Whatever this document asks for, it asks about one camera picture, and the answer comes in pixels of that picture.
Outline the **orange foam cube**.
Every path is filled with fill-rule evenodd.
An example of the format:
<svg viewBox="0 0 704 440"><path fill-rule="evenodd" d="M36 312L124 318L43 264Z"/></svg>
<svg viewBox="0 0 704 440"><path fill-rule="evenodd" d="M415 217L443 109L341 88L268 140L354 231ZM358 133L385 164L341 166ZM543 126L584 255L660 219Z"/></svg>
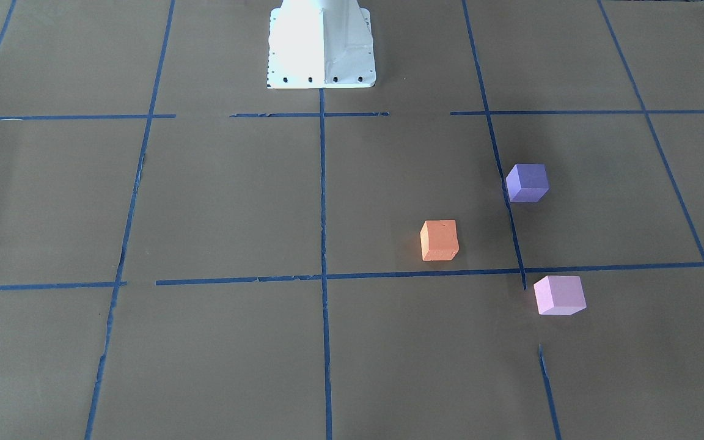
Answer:
<svg viewBox="0 0 704 440"><path fill-rule="evenodd" d="M422 261L452 261L460 250L454 219L426 220L420 230Z"/></svg>

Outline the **dark purple foam cube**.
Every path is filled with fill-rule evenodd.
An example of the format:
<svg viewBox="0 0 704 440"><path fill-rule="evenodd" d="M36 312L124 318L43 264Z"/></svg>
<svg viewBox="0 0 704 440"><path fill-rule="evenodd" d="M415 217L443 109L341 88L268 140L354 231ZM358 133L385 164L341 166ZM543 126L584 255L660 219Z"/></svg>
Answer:
<svg viewBox="0 0 704 440"><path fill-rule="evenodd" d="M515 164L505 178L508 199L516 203L539 202L550 190L544 164Z"/></svg>

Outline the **light pink foam cube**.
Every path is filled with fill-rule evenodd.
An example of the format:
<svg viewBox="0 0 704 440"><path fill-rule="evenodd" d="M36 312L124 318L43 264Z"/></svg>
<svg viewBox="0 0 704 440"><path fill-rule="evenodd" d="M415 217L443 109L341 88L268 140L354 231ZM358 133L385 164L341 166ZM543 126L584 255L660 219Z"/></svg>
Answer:
<svg viewBox="0 0 704 440"><path fill-rule="evenodd" d="M579 276L545 276L533 285L540 315L573 315L587 308Z"/></svg>

